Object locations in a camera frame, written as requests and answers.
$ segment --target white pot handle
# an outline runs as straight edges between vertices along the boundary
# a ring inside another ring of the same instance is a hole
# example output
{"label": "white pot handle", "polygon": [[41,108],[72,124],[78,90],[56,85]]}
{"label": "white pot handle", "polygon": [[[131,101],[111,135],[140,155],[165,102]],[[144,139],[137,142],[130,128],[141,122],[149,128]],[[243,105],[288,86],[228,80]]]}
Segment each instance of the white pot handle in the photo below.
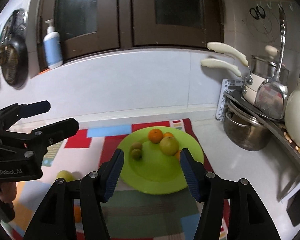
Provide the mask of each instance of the white pot handle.
{"label": "white pot handle", "polygon": [[242,78],[241,72],[236,65],[232,65],[223,60],[216,59],[216,58],[206,58],[201,60],[200,63],[203,67],[228,69],[231,72],[233,72],[237,77]]}
{"label": "white pot handle", "polygon": [[208,47],[208,49],[214,50],[215,52],[230,54],[230,55],[238,58],[241,61],[241,63],[246,67],[249,65],[246,55],[242,54],[241,52],[239,52],[238,50],[236,50],[235,48],[233,48],[227,44],[224,44],[221,42],[216,42],[216,41],[208,42],[207,47]]}

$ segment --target pot lid knob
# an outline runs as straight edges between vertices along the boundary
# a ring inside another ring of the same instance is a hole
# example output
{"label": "pot lid knob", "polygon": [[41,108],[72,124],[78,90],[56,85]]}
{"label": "pot lid knob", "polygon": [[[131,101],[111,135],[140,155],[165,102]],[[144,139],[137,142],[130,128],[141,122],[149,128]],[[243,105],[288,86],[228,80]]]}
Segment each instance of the pot lid knob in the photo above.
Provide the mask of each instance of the pot lid knob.
{"label": "pot lid knob", "polygon": [[277,56],[277,54],[278,54],[278,50],[275,48],[275,47],[273,47],[273,46],[271,46],[271,45],[266,45],[265,46],[265,50],[266,50],[266,52],[269,54],[269,56],[270,56],[270,58],[274,58],[275,56]]}

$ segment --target scissors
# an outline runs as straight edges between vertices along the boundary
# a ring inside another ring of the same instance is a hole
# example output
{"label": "scissors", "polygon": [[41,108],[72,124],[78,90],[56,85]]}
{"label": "scissors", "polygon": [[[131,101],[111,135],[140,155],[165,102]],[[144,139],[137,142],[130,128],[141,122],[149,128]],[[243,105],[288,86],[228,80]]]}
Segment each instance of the scissors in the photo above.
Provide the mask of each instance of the scissors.
{"label": "scissors", "polygon": [[250,14],[256,20],[259,20],[260,17],[262,19],[264,19],[266,17],[266,12],[265,12],[265,10],[260,5],[257,5],[256,8],[251,8],[250,9]]}

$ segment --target colorful placemat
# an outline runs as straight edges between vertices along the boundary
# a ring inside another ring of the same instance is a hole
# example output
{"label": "colorful placemat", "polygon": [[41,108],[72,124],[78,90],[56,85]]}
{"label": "colorful placemat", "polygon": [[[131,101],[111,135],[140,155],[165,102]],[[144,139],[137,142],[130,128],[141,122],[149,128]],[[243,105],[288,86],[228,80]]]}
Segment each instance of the colorful placemat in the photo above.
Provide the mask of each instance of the colorful placemat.
{"label": "colorful placemat", "polygon": [[[40,180],[17,183],[18,195],[14,201],[16,218],[9,224],[11,228],[8,231],[16,240],[22,239],[35,210],[59,171],[68,170],[76,179],[81,179],[110,160],[119,143],[129,133],[152,126],[183,130],[198,140],[189,119],[79,130],[75,136],[48,149]],[[213,171],[206,156],[204,166],[207,171]],[[75,200],[74,204],[80,205],[80,201]],[[192,240],[202,204],[191,197],[187,188],[168,195],[148,195],[119,179],[114,196],[109,202],[102,203],[102,210],[111,239]],[[226,239],[228,222],[229,203],[225,200],[220,240]],[[78,240],[84,240],[81,223],[76,224],[76,230]]]}

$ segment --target cabinet door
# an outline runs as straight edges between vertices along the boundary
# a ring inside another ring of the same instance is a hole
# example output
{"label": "cabinet door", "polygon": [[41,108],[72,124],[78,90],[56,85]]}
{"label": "cabinet door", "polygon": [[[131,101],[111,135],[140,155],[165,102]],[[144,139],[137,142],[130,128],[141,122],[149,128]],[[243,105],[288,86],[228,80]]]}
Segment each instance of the cabinet door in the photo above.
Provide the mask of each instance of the cabinet door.
{"label": "cabinet door", "polygon": [[132,0],[134,45],[223,42],[221,0]]}
{"label": "cabinet door", "polygon": [[117,0],[42,0],[42,37],[49,19],[55,20],[64,60],[119,47]]}

